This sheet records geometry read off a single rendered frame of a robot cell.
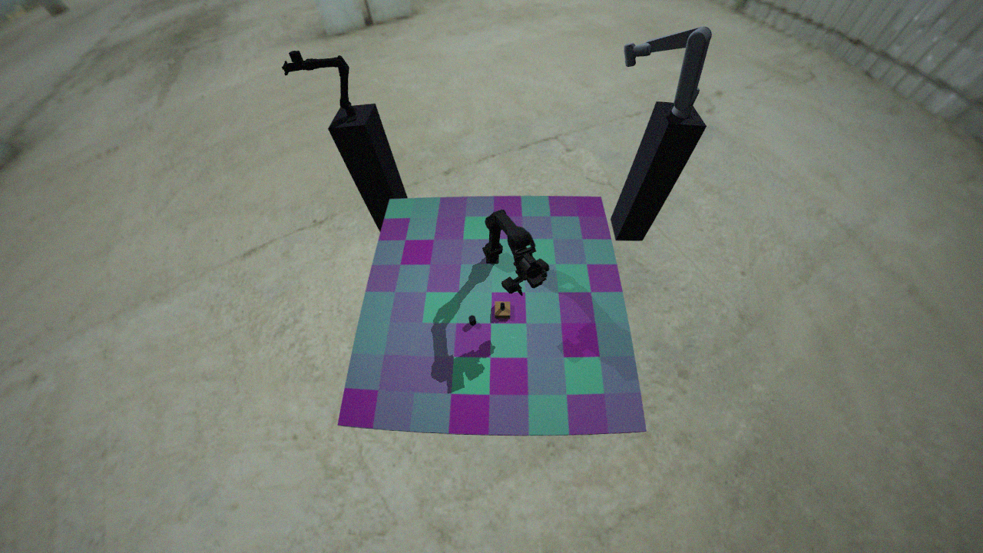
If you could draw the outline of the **tan square block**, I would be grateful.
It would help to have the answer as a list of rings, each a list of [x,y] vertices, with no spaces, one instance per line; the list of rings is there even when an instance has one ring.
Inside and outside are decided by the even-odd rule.
[[[501,303],[505,304],[505,310],[501,310]],[[511,318],[510,302],[495,302],[495,318],[496,319]]]

